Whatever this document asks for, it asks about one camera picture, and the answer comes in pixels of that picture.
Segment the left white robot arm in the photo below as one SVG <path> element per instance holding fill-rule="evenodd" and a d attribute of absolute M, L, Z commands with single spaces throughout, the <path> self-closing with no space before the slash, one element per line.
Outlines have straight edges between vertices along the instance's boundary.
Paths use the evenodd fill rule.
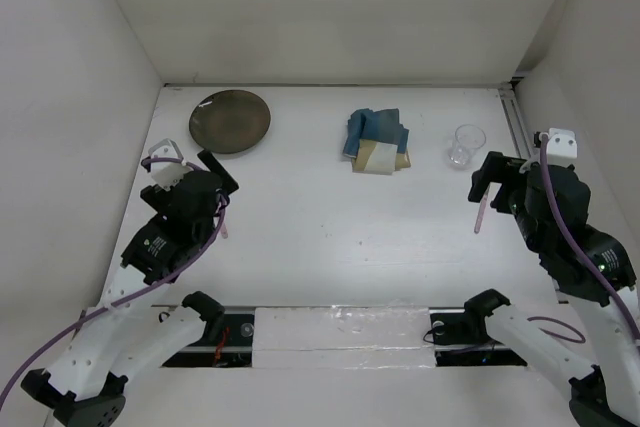
<path fill-rule="evenodd" d="M 110 426 L 136 376 L 187 345 L 222 334 L 224 307 L 188 294 L 143 342 L 134 338 L 149 309 L 214 243 L 238 189 L 212 153 L 186 161 L 172 142 L 142 159 L 154 182 L 141 199 L 155 212 L 124 249 L 99 304 L 34 352 L 12 380 L 63 426 Z"/>

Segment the clear drinking glass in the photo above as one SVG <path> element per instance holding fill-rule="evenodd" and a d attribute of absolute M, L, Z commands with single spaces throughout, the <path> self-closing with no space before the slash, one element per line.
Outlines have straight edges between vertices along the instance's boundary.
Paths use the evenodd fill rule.
<path fill-rule="evenodd" d="M 473 124 L 459 126 L 448 151 L 450 162 L 456 167 L 466 167 L 485 143 L 486 134 L 480 127 Z"/>

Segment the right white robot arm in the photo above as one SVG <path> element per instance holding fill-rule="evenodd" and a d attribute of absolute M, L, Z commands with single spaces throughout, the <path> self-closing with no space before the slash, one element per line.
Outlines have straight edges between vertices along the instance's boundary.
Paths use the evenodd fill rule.
<path fill-rule="evenodd" d="M 589 187 L 572 166 L 526 166 L 499 152 L 473 173 L 469 201 L 480 202 L 493 183 L 499 190 L 492 208 L 515 218 L 582 327 L 570 335 L 542 329 L 544 317 L 522 313 L 489 289 L 465 302 L 465 334 L 504 345 L 538 371 L 578 425 L 638 425 L 637 279 L 622 244 L 588 224 Z"/>

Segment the dark brown ceramic plate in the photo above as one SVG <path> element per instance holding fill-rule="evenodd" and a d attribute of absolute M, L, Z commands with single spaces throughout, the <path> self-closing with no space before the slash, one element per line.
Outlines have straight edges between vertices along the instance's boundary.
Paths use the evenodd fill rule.
<path fill-rule="evenodd" d="M 228 89 L 203 99 L 188 129 L 194 142 L 217 154 L 236 154 L 256 146 L 271 124 L 267 103 L 253 92 Z"/>

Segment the blue and beige placemat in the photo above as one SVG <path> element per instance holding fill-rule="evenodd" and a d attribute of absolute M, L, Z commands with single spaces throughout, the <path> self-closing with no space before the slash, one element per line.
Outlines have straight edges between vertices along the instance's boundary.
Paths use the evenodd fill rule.
<path fill-rule="evenodd" d="M 397 108 L 357 109 L 347 121 L 346 132 L 342 155 L 351 162 L 353 172 L 392 175 L 411 167 L 409 130 Z"/>

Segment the pink handled knife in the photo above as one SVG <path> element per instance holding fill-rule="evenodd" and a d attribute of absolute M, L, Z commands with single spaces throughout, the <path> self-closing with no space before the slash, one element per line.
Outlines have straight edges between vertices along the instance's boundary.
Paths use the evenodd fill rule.
<path fill-rule="evenodd" d="M 489 187 L 487 187 L 487 189 L 485 190 L 479 202 L 478 212 L 477 212 L 476 220 L 474 223 L 474 234 L 476 235 L 479 234 L 481 231 L 481 227 L 484 219 L 484 213 L 485 213 L 486 205 L 488 201 L 488 194 L 489 194 Z"/>

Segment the pink handled fork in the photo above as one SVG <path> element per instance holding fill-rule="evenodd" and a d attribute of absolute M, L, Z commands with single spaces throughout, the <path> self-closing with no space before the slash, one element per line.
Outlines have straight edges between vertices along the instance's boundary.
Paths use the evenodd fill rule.
<path fill-rule="evenodd" d="M 220 219 L 219 219 L 219 234 L 218 236 L 221 237 L 222 239 L 227 239 L 228 238 L 228 230 L 225 224 L 225 211 L 222 211 L 222 213 L 220 214 Z"/>

